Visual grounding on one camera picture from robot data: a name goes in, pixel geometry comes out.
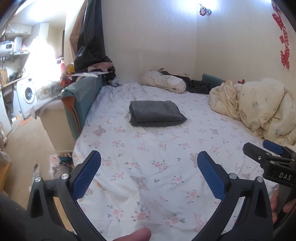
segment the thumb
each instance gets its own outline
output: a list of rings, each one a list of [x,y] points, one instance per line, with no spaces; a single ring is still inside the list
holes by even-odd
[[[142,228],[130,235],[120,237],[115,239],[114,241],[149,241],[151,237],[151,231],[148,228]]]

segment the bed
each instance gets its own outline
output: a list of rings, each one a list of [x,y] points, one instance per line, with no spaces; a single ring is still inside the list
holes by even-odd
[[[171,100],[188,120],[164,128],[133,127],[131,100]],[[147,227],[151,240],[192,240],[219,205],[197,167],[197,154],[240,178],[255,179],[263,170],[242,151],[244,143],[262,147],[241,121],[211,110],[208,95],[176,94],[138,83],[101,89],[76,141],[73,161],[92,150],[101,167],[79,205],[107,240]],[[275,185],[266,181],[269,192]],[[232,228],[240,205],[225,231]]]

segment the gray towel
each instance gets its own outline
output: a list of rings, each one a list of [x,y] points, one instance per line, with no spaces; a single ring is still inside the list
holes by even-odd
[[[172,101],[137,100],[130,104],[133,126],[175,126],[182,124],[187,118],[182,115]]]

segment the washing machine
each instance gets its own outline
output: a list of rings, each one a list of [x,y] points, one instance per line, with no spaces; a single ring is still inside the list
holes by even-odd
[[[24,119],[30,116],[30,109],[37,104],[33,76],[25,77],[17,82],[17,97]]]

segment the red wall decoration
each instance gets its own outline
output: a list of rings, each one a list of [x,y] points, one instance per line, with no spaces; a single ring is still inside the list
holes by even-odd
[[[290,63],[289,63],[290,50],[288,48],[288,46],[289,46],[288,34],[285,30],[286,27],[284,26],[284,24],[281,20],[281,16],[279,15],[277,9],[275,9],[275,10],[276,10],[277,14],[273,13],[272,17],[274,18],[274,20],[276,21],[276,23],[278,24],[280,29],[283,31],[283,35],[281,35],[279,37],[279,39],[282,44],[285,44],[285,51],[283,52],[281,50],[281,63],[283,64],[283,66],[285,66],[287,69],[289,69],[290,68]]]

